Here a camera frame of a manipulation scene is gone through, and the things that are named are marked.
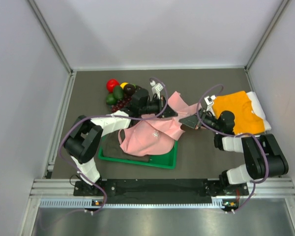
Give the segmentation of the pink plastic bag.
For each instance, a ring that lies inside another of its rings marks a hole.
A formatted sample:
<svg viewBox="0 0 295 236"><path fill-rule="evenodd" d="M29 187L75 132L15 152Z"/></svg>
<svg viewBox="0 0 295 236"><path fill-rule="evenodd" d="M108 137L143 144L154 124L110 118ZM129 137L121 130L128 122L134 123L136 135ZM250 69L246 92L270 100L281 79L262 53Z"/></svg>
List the pink plastic bag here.
<svg viewBox="0 0 295 236"><path fill-rule="evenodd" d="M180 119L192 116L197 111L197 103L188 105L184 102L179 92L175 91L168 99L167 108L172 108L176 113L176 117L155 118L145 120L156 130L163 132L174 140L178 140L184 131L181 129Z"/></svg>

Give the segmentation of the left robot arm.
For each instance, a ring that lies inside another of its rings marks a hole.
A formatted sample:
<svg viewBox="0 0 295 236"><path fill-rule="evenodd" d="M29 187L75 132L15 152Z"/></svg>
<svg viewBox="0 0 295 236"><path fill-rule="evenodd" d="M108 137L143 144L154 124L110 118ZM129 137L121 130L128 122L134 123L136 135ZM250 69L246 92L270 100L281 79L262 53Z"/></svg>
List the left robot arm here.
<svg viewBox="0 0 295 236"><path fill-rule="evenodd" d="M168 105L164 96L155 94L152 98L146 89L134 92L130 102L120 110L104 116L88 118L80 116L62 140L59 151L64 147L71 156L85 190L91 195L101 191L100 173L96 168L94 156L101 138L114 131L127 128L131 120L143 120L142 115L152 118L176 117L177 112Z"/></svg>

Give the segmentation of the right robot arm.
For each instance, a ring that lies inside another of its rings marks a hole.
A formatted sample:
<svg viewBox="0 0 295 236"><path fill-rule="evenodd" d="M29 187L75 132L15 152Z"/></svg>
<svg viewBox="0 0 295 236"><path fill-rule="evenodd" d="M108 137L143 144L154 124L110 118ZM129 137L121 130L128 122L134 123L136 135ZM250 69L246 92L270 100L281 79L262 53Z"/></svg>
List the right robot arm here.
<svg viewBox="0 0 295 236"><path fill-rule="evenodd" d="M230 111L223 111L216 118L210 111L201 108L196 114L181 118L179 122L193 129L205 127L214 131L214 146L221 151L243 153L243 165L219 175L219 187L224 194L232 194L239 184L285 175L289 170L274 135L235 135L235 116Z"/></svg>

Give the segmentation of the pink baseball cap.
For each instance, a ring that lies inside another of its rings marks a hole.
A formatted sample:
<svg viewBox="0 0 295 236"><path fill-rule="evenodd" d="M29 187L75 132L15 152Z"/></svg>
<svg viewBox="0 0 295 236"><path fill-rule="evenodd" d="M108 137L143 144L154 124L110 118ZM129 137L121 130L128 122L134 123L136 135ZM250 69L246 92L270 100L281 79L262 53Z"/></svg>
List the pink baseball cap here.
<svg viewBox="0 0 295 236"><path fill-rule="evenodd" d="M142 120L119 130L118 141L123 152L133 156L163 155L172 150L175 139L165 133L168 121Z"/></svg>

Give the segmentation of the dark brown fruit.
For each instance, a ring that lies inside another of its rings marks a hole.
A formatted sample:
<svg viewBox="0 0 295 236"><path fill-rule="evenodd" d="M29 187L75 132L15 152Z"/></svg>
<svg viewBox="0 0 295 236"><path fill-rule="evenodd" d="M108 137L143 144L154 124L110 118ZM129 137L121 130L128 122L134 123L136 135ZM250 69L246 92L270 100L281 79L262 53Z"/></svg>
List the dark brown fruit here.
<svg viewBox="0 0 295 236"><path fill-rule="evenodd" d="M132 96L136 91L136 87L133 84L126 84L123 91L127 96Z"/></svg>

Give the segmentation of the green plastic tray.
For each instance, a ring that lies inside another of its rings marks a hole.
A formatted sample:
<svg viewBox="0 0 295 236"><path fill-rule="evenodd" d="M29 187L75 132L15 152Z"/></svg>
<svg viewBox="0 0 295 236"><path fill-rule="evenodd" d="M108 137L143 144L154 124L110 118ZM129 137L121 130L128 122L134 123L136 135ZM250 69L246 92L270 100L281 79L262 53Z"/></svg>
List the green plastic tray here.
<svg viewBox="0 0 295 236"><path fill-rule="evenodd" d="M176 163L177 163L177 146L178 146L178 141L175 141L174 146L171 149L171 151L169 151L168 153L163 154L163 155L151 155L150 160L148 162L132 161L132 160L106 157L103 154L102 147L99 148L97 157L100 160L105 160L105 161L120 162L120 163L127 163L127 164L133 164L133 165L149 166L149 167L156 167L156 168L172 170L176 167Z"/></svg>

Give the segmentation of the dark red grape bunch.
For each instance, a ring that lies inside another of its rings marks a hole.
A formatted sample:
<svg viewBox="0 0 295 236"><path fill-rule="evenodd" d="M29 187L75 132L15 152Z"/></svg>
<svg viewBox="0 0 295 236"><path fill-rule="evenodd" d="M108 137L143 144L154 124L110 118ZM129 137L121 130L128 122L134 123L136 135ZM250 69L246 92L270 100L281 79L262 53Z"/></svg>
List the dark red grape bunch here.
<svg viewBox="0 0 295 236"><path fill-rule="evenodd" d="M122 100L118 100L115 105L111 106L111 111L116 112L123 107L127 106L127 104L131 101L132 97L131 96L126 96Z"/></svg>

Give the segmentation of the green avocado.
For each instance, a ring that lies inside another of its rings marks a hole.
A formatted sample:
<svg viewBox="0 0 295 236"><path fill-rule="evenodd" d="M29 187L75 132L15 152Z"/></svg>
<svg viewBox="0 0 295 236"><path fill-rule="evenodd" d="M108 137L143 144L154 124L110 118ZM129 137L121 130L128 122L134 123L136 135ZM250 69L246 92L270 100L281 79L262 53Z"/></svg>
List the green avocado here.
<svg viewBox="0 0 295 236"><path fill-rule="evenodd" d="M124 91L121 86L114 86L113 88L113 96L117 100L122 100L124 98Z"/></svg>

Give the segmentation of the yellow lemon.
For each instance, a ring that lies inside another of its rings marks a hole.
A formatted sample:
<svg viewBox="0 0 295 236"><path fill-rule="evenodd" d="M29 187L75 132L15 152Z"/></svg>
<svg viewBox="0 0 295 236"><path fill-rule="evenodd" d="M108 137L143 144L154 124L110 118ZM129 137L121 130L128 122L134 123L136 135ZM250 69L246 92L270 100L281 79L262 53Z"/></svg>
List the yellow lemon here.
<svg viewBox="0 0 295 236"><path fill-rule="evenodd" d="M125 87L127 84L128 84L127 82L123 82L123 83L120 84L120 87L121 87L122 89L124 89L124 87Z"/></svg>

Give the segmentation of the orange folded t-shirt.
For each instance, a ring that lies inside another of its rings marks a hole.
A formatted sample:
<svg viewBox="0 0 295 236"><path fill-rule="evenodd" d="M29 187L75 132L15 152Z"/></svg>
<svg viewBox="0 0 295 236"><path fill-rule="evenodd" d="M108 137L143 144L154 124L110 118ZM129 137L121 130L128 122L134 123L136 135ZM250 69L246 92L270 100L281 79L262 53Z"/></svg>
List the orange folded t-shirt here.
<svg viewBox="0 0 295 236"><path fill-rule="evenodd" d="M252 101L245 91L217 96L212 106L217 118L223 111L230 111L235 116L233 131L241 133L259 134L266 130L264 120L253 112Z"/></svg>

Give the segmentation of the red tomato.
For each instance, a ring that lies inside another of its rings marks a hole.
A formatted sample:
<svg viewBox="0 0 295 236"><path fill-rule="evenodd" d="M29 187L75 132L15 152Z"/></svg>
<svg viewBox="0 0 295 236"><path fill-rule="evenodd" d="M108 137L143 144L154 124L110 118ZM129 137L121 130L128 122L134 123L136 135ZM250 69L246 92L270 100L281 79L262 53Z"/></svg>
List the red tomato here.
<svg viewBox="0 0 295 236"><path fill-rule="evenodd" d="M115 86L119 86L119 82L116 79L110 79L107 83L106 83L106 89L109 93L113 92L113 89Z"/></svg>

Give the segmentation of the white folded cloth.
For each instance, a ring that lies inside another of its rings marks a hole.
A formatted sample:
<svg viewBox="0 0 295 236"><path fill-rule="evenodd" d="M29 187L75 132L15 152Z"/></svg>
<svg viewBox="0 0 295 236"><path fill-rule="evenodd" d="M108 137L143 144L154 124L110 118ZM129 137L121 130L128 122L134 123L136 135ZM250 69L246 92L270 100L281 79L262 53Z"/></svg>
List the white folded cloth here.
<svg viewBox="0 0 295 236"><path fill-rule="evenodd" d="M261 107L261 104L258 100L256 93L253 91L250 91L250 92L247 92L246 94L247 94L248 98L251 100L251 105L252 105L252 109L253 109L254 114L263 120L265 131L270 131L271 125L266 120L265 113Z"/></svg>

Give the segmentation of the dark olive folded cloth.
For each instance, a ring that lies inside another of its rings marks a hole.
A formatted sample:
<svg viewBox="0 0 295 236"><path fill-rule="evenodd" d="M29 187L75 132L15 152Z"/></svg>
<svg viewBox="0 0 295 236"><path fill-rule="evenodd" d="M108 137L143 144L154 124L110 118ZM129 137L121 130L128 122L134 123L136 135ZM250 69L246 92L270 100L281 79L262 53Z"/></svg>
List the dark olive folded cloth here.
<svg viewBox="0 0 295 236"><path fill-rule="evenodd" d="M150 156L134 156L125 153L119 144L118 140L118 131L107 134L104 136L104 140L102 141L102 151L104 157L122 159L128 161L138 161L138 162L149 162Z"/></svg>

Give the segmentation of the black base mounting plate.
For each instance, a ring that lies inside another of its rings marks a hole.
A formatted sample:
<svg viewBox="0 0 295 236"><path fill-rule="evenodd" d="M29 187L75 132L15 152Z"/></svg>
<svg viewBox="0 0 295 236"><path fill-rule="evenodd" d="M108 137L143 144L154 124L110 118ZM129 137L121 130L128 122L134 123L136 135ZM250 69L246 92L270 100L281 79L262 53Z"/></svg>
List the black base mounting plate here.
<svg viewBox="0 0 295 236"><path fill-rule="evenodd" d="M200 196L217 196L224 192L218 180L209 179L104 179L96 184L109 197L145 193L195 193Z"/></svg>

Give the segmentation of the aluminium frame rail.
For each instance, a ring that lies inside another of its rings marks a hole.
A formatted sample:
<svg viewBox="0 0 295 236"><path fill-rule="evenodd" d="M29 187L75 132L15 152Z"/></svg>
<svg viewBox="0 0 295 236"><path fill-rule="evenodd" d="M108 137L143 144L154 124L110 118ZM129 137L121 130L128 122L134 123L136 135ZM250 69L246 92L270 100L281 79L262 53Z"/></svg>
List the aluminium frame rail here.
<svg viewBox="0 0 295 236"><path fill-rule="evenodd" d="M73 197L74 187L67 179L36 179L29 196L31 198L69 198ZM255 198L295 197L295 186L289 177L268 178L256 185Z"/></svg>

